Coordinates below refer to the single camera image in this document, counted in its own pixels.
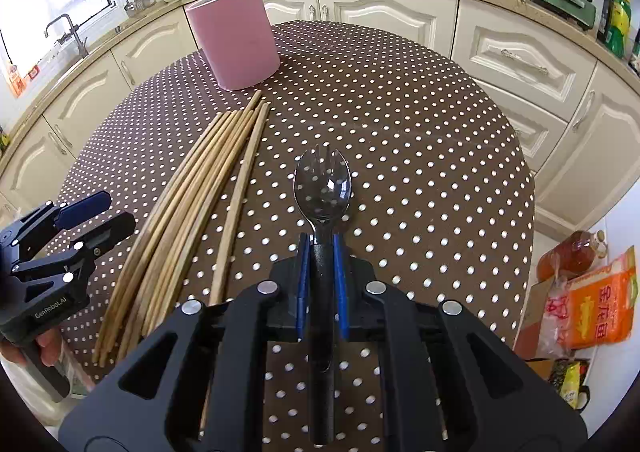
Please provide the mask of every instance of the rice bag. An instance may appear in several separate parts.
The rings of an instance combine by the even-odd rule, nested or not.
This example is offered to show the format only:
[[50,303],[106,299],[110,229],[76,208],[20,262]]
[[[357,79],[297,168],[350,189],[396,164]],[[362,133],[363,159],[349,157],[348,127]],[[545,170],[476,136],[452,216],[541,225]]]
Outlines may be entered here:
[[570,324],[562,338],[570,349],[612,344],[631,332],[638,295],[634,247],[593,272],[567,283]]

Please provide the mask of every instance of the pink container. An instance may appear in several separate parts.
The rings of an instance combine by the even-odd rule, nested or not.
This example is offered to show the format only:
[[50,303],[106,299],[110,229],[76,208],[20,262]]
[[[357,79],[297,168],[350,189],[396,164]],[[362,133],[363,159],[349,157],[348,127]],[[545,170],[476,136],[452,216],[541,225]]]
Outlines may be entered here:
[[262,0],[199,0],[187,17],[220,87],[255,86],[280,66]]

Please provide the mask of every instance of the round table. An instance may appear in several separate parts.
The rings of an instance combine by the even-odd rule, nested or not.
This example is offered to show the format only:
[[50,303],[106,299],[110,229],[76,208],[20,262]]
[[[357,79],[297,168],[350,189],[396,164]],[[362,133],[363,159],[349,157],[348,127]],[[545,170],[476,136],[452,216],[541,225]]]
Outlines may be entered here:
[[[454,298],[508,345],[526,292],[532,250],[533,179],[507,118],[454,62],[388,32],[335,22],[273,28],[282,64],[255,89],[271,111],[246,191],[226,296],[268,276],[310,231],[292,194],[296,156],[329,142],[348,160],[354,197],[342,226],[347,245],[377,278],[417,302]],[[89,139],[59,200],[107,190],[111,209],[138,228],[214,115],[244,107],[255,89],[226,92],[201,52],[138,86]],[[180,302],[209,297],[212,266],[238,166],[193,255]],[[94,221],[61,234],[52,250]],[[132,238],[97,261],[91,304],[62,327],[92,378],[90,362],[106,301]],[[308,450],[304,344],[270,342],[264,411],[266,450]],[[337,440],[332,450],[372,450],[382,439],[375,348],[340,350]]]

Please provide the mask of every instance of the kitchen cabinet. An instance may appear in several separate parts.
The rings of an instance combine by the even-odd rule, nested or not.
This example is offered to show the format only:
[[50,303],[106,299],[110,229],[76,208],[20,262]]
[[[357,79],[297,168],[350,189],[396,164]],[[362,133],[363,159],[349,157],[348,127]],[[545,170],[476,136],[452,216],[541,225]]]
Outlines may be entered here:
[[640,177],[640,96],[598,63],[558,146],[536,174],[536,220],[596,223]]
[[14,207],[9,200],[0,194],[0,230],[14,222],[18,216],[18,209]]
[[280,24],[290,20],[319,19],[318,0],[263,0],[269,22]]
[[596,62],[548,28],[477,0],[460,0],[452,58],[471,76],[567,122]]
[[560,140],[567,123],[519,96],[481,80],[476,83],[505,114],[516,131],[529,168],[538,171]]
[[395,33],[451,55],[458,0],[319,0],[320,19]]
[[39,118],[4,169],[0,193],[22,212],[55,201],[75,160],[47,121]]
[[69,152],[77,157],[94,130],[129,92],[118,64],[107,52],[60,93],[44,117]]
[[194,51],[196,43],[182,8],[155,19],[111,49],[131,89]]

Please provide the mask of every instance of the human hand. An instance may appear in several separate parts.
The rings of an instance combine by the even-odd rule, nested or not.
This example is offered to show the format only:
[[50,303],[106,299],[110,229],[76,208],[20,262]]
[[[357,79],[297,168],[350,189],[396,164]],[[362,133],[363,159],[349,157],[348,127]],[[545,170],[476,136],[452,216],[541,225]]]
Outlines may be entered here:
[[[60,357],[60,349],[62,349],[62,334],[58,328],[45,331],[36,337],[36,343],[40,347],[40,359],[47,367],[55,365]],[[0,341],[0,354],[10,362],[14,362],[21,366],[26,366],[27,361],[24,358],[20,348],[14,346],[7,340]]]

